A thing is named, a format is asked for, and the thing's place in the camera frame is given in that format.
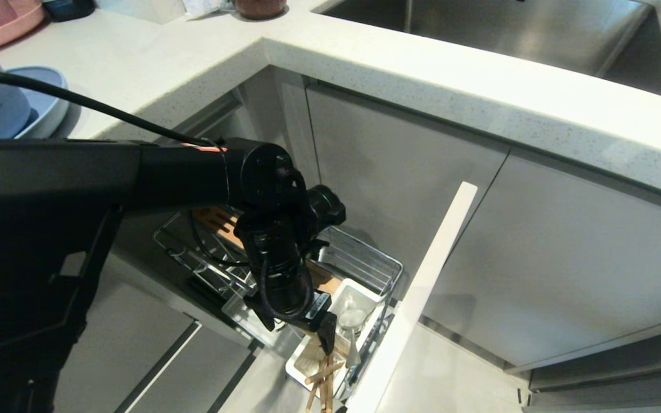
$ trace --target pink tray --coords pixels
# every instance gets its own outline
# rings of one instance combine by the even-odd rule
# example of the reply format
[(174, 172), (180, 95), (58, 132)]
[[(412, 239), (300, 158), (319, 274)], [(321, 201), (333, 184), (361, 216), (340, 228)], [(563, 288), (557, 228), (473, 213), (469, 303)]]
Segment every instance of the pink tray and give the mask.
[(37, 0), (10, 0), (10, 3), (17, 13), (17, 18), (0, 26), (0, 45), (21, 37), (45, 18), (42, 4)]

